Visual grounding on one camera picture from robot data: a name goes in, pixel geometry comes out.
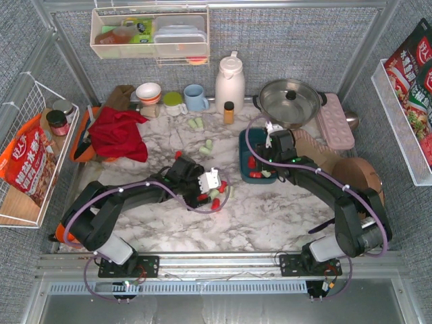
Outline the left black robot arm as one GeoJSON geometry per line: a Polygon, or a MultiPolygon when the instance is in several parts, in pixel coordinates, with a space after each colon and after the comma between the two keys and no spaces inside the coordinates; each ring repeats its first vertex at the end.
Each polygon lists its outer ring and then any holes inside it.
{"type": "Polygon", "coordinates": [[[63,234],[73,235],[82,247],[116,265],[132,262],[136,251],[113,233],[120,214],[171,198],[179,198],[187,207],[196,208],[201,194],[198,178],[204,173],[202,165],[188,157],[179,157],[171,167],[163,167],[138,182],[105,186],[93,181],[65,212],[61,220],[63,234]]]}

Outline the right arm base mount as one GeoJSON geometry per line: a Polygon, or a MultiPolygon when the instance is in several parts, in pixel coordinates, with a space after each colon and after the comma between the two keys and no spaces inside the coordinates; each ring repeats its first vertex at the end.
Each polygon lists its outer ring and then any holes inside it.
{"type": "Polygon", "coordinates": [[[318,262],[310,255],[280,254],[279,268],[283,277],[340,276],[342,268],[338,259],[318,262]]]}

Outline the teal storage basket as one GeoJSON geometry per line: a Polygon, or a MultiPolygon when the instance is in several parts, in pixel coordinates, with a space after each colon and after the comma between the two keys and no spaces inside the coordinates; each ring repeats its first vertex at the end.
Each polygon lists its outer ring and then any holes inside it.
{"type": "MultiPolygon", "coordinates": [[[[264,128],[251,128],[248,133],[250,146],[255,151],[257,144],[265,144],[267,134],[264,128]]],[[[248,168],[248,158],[253,156],[257,164],[257,158],[251,153],[246,144],[246,130],[242,130],[239,135],[239,169],[244,182],[248,184],[272,184],[275,178],[264,178],[256,166],[255,169],[248,168]]]]}

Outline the red cloth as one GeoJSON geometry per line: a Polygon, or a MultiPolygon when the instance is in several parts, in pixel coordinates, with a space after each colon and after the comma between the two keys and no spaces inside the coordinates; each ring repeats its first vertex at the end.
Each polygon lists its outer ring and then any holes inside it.
{"type": "Polygon", "coordinates": [[[148,151],[138,130],[138,124],[148,121],[137,111],[118,111],[105,106],[89,127],[91,145],[101,157],[125,157],[146,162],[148,151]]]}

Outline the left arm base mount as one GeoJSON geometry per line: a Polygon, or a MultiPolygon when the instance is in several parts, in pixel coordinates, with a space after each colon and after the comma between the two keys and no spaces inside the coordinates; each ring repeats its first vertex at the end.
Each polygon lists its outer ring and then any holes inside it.
{"type": "Polygon", "coordinates": [[[102,259],[99,265],[99,278],[156,278],[159,272],[159,256],[134,256],[123,265],[102,259]]]}

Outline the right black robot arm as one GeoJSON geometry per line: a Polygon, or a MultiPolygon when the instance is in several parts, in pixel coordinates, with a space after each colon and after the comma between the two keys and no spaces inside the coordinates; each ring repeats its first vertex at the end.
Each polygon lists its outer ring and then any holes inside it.
{"type": "Polygon", "coordinates": [[[377,191],[342,184],[312,159],[299,157],[294,143],[291,131],[280,130],[268,135],[251,153],[282,180],[308,190],[333,210],[334,235],[307,244],[306,253],[318,263],[362,254],[384,255],[392,231],[377,191]]]}

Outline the brown cardboard sheet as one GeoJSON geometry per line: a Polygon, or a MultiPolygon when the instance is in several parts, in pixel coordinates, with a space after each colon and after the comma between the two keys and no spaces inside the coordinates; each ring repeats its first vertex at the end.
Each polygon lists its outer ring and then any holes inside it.
{"type": "Polygon", "coordinates": [[[307,140],[300,138],[296,141],[296,150],[298,156],[305,156],[312,159],[315,164],[321,167],[325,171],[331,172],[334,165],[342,160],[342,157],[329,150],[321,152],[318,148],[315,148],[307,140]]]}

